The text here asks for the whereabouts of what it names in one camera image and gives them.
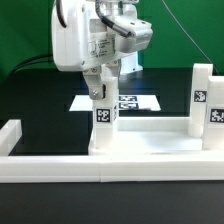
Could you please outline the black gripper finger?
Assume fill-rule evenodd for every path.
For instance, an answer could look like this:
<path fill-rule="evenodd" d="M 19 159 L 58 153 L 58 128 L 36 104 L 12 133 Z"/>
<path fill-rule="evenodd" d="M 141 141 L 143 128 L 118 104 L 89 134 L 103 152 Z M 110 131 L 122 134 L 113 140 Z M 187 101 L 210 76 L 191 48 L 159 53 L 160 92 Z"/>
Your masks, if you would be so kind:
<path fill-rule="evenodd" d="M 89 89 L 89 97 L 92 100 L 101 100 L 105 98 L 106 86 L 103 84 L 101 74 L 101 66 L 83 72 L 83 77 Z"/>

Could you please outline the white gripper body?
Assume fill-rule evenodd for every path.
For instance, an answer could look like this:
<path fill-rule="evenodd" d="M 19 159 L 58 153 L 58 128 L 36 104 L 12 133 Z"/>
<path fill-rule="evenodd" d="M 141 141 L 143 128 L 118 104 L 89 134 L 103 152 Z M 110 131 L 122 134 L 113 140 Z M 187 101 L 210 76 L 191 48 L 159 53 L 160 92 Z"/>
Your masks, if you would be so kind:
<path fill-rule="evenodd" d="M 55 0 L 51 17 L 53 60 L 60 71 L 84 71 L 118 60 L 118 32 L 111 29 L 122 15 L 118 2 Z"/>

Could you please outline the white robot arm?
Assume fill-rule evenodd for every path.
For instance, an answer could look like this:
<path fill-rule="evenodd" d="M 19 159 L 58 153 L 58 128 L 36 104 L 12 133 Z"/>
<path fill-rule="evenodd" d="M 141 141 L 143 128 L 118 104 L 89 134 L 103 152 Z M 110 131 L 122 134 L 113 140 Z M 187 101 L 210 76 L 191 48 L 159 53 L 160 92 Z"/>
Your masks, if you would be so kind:
<path fill-rule="evenodd" d="M 150 26 L 137 18 L 138 0 L 55 0 L 51 17 L 53 60 L 64 72 L 83 74 L 94 100 L 108 84 L 139 68 L 137 52 Z"/>

